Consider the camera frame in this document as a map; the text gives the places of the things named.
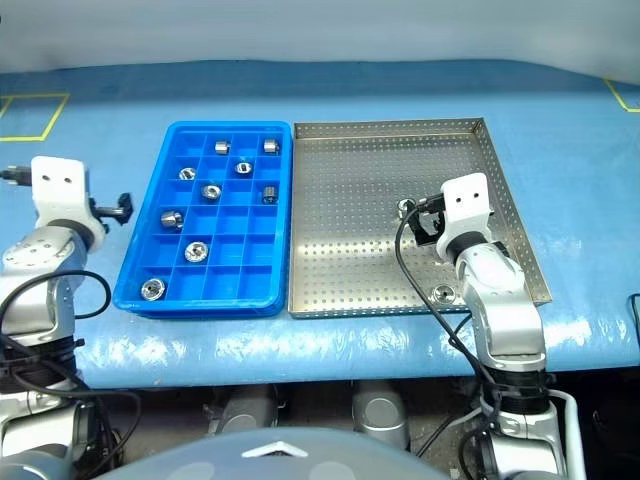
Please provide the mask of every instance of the stainless steel tray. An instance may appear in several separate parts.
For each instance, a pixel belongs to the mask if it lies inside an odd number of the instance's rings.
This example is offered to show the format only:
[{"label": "stainless steel tray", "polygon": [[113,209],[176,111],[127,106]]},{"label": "stainless steel tray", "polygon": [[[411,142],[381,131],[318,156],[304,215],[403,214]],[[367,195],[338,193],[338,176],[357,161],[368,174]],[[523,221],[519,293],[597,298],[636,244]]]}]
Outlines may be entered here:
[{"label": "stainless steel tray", "polygon": [[[394,255],[397,202],[484,172],[489,226],[523,268],[534,302],[551,301],[481,118],[295,125],[289,312],[326,317],[423,312]],[[453,267],[403,238],[406,263],[441,311],[464,310]],[[441,303],[446,285],[455,300]]]}]

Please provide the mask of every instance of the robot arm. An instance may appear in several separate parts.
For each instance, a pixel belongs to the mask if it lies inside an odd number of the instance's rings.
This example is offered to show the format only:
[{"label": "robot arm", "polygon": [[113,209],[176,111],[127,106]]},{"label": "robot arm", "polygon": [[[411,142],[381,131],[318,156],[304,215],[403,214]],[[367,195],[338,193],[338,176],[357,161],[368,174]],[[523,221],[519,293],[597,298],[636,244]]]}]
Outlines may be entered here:
[{"label": "robot arm", "polygon": [[[116,208],[99,209],[87,190],[84,165],[76,160],[35,157],[31,168],[10,167],[4,179],[31,186],[38,212],[36,229],[7,249],[0,275],[2,334],[34,354],[76,373],[73,350],[75,313],[73,293],[83,276],[87,253],[98,250],[107,233],[100,217],[126,223],[133,208],[128,195]],[[38,280],[10,303],[5,302],[25,282]],[[22,378],[39,387],[71,390],[75,385],[21,352],[0,345],[0,477],[69,479],[79,461],[93,464],[87,452],[102,452],[96,404],[22,388],[10,374],[19,368]]]},{"label": "robot arm", "polygon": [[[455,267],[472,313],[478,359],[503,395],[496,421],[480,442],[483,477],[502,480],[525,472],[547,472],[559,478],[585,478],[581,448],[570,452],[569,469],[563,455],[557,411],[546,388],[542,321],[524,272],[492,243],[485,175],[449,180],[441,192],[418,202],[418,210],[440,216],[435,223],[439,230],[436,252]],[[483,385],[481,405],[487,417],[493,412],[491,389],[495,388],[487,382]],[[575,430],[567,433],[575,437]],[[579,430],[577,439],[581,445]],[[567,444],[575,446],[572,440]]]}]

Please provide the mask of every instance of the yellow tape line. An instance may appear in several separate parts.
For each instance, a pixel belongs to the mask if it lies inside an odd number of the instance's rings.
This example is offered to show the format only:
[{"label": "yellow tape line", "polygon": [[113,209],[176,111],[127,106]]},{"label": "yellow tape line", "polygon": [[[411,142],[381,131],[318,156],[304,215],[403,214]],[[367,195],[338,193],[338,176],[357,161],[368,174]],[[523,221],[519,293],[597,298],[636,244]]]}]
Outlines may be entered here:
[{"label": "yellow tape line", "polygon": [[53,112],[53,115],[51,116],[51,119],[47,123],[47,126],[44,127],[44,131],[40,135],[29,136],[29,137],[27,136],[0,137],[0,142],[44,142],[49,136],[49,133],[51,133],[51,130],[53,129],[53,126],[58,120],[58,117],[60,117],[60,114],[62,113],[62,109],[64,109],[64,106],[69,101],[69,96],[70,95],[68,93],[25,93],[25,94],[17,94],[17,95],[0,96],[1,100],[5,100],[5,103],[2,106],[2,109],[0,110],[0,118],[2,118],[2,116],[5,114],[5,112],[9,108],[9,105],[11,105],[11,102],[13,102],[13,100],[15,100],[16,98],[18,99],[20,98],[61,98],[62,99],[60,104],[56,108],[55,112]]},{"label": "yellow tape line", "polygon": [[627,102],[625,102],[624,98],[620,96],[618,90],[616,90],[616,87],[613,86],[613,83],[611,83],[611,81],[606,78],[603,78],[602,80],[604,80],[604,83],[607,84],[607,87],[609,87],[609,90],[611,90],[611,93],[613,93],[613,96],[616,97],[616,100],[618,100],[618,103],[625,111],[629,113],[640,113],[640,108],[630,107],[629,105],[627,105]]}]

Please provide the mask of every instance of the blue plastic tray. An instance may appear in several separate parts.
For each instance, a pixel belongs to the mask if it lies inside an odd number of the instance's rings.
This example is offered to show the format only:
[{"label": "blue plastic tray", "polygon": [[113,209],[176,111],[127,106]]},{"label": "blue plastic tray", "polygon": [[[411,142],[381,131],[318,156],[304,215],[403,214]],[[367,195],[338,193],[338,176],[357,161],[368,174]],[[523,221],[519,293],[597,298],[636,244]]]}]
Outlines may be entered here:
[{"label": "blue plastic tray", "polygon": [[[279,150],[265,153],[264,140]],[[228,154],[215,151],[227,141]],[[253,166],[238,174],[239,162]],[[178,174],[193,167],[193,180]],[[217,200],[202,196],[218,185]],[[264,204],[263,189],[277,202]],[[291,131],[283,122],[178,122],[169,127],[116,283],[113,302],[149,317],[273,315],[285,299],[291,209]],[[181,229],[165,228],[163,212],[183,215]],[[204,242],[209,253],[187,261],[185,247]],[[142,284],[161,279],[159,300],[142,298]]]}]

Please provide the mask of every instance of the white wall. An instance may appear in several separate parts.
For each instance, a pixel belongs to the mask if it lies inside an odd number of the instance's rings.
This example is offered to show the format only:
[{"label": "white wall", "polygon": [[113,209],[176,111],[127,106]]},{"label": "white wall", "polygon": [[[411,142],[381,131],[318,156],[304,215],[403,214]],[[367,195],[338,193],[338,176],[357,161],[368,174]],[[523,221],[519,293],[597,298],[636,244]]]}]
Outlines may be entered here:
[{"label": "white wall", "polygon": [[0,0],[0,72],[511,59],[640,83],[640,0]]}]

